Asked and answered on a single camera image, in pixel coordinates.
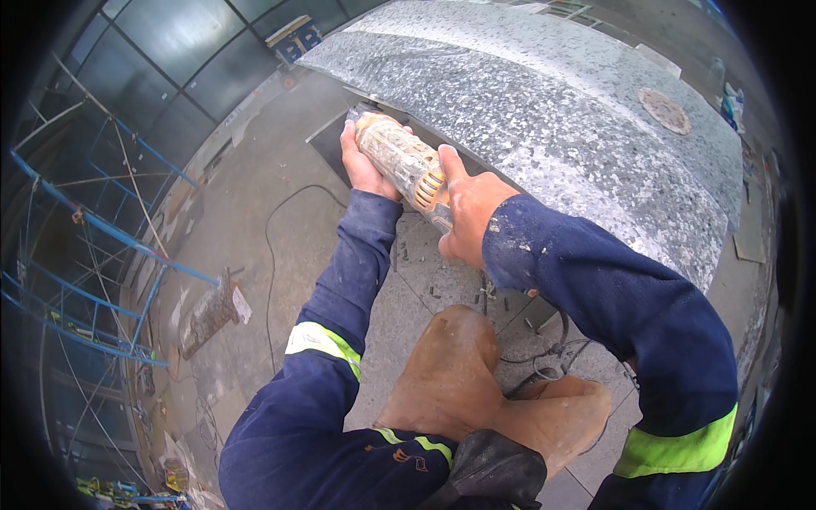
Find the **concrete floor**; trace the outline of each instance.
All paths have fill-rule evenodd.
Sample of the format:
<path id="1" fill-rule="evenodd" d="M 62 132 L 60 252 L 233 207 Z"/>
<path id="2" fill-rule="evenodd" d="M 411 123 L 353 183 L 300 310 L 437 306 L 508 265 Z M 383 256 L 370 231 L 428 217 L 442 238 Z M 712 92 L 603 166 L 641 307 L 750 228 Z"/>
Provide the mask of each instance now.
<path id="1" fill-rule="evenodd" d="M 269 101 L 248 123 L 240 144 L 222 153 L 202 192 L 182 208 L 168 243 L 176 260 L 205 274 L 217 275 L 224 266 L 233 271 L 243 268 L 233 280 L 252 308 L 247 325 L 227 324 L 190 361 L 181 361 L 175 381 L 162 370 L 155 376 L 158 394 L 168 401 L 168 432 L 174 440 L 184 440 L 197 477 L 214 492 L 218 492 L 217 450 L 247 402 L 280 369 L 289 330 L 335 248 L 335 229 L 344 208 L 326 190 L 308 188 L 275 216 L 269 215 L 312 184 L 348 203 L 344 184 L 304 141 L 355 103 L 337 82 L 317 74 Z M 763 206 L 763 201 L 756 206 Z M 439 233 L 420 215 L 406 213 L 400 218 L 392 270 L 372 310 L 360 392 L 346 417 L 347 430 L 370 426 L 434 313 L 450 304 L 483 310 L 482 275 L 447 264 L 439 256 L 438 239 Z M 738 259 L 729 240 L 709 293 L 734 339 L 735 352 L 749 326 L 759 267 Z M 183 273 L 165 276 L 151 311 L 160 357 L 166 356 L 172 344 L 180 345 L 180 318 L 205 288 Z M 540 353 L 560 338 L 557 314 L 539 334 L 534 330 L 554 314 L 541 299 L 502 291 L 495 297 L 487 301 L 487 316 L 505 357 L 520 359 Z M 505 298 L 509 309 L 505 309 Z M 582 338 L 572 325 L 568 340 Z M 565 355 L 571 356 L 574 350 L 568 348 Z M 558 368 L 560 364 L 555 357 L 542 358 L 537 367 Z M 532 372 L 530 363 L 502 363 L 496 379 L 503 390 L 509 390 Z M 641 418 L 627 369 L 602 346 L 589 345 L 570 373 L 602 382 L 612 394 L 613 412 L 592 450 L 547 483 L 539 496 L 544 508 L 586 508 L 611 473 L 629 428 Z M 215 429 L 207 423 L 199 397 L 212 409 Z"/>

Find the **yellow-green reflective band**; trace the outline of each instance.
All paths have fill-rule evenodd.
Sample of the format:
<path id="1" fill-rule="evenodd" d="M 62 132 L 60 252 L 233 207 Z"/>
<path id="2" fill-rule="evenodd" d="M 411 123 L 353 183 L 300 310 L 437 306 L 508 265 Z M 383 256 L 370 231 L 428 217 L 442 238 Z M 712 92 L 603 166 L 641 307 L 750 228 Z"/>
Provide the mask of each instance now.
<path id="1" fill-rule="evenodd" d="M 680 437 L 652 436 L 633 428 L 612 472 L 623 478 L 637 478 L 655 473 L 711 471 L 725 458 L 736 416 L 734 404 L 727 415 Z"/>
<path id="2" fill-rule="evenodd" d="M 385 438 L 385 441 L 388 441 L 388 443 L 392 445 L 398 445 L 399 443 L 408 442 L 403 441 L 402 439 L 397 437 L 397 435 L 394 434 L 394 431 L 391 430 L 390 428 L 372 428 L 371 430 L 379 432 Z M 419 445 L 422 446 L 423 450 L 426 451 L 435 450 L 441 453 L 442 456 L 445 457 L 445 461 L 447 461 L 448 463 L 448 469 L 450 469 L 450 466 L 454 462 L 454 456 L 453 453 L 451 453 L 450 448 L 441 443 L 431 443 L 425 436 L 417 436 L 412 441 L 418 442 Z"/>
<path id="3" fill-rule="evenodd" d="M 289 334 L 286 354 L 301 353 L 306 349 L 321 351 L 347 361 L 357 382 L 360 382 L 360 355 L 334 331 L 327 330 L 316 322 L 301 322 L 296 325 Z"/>

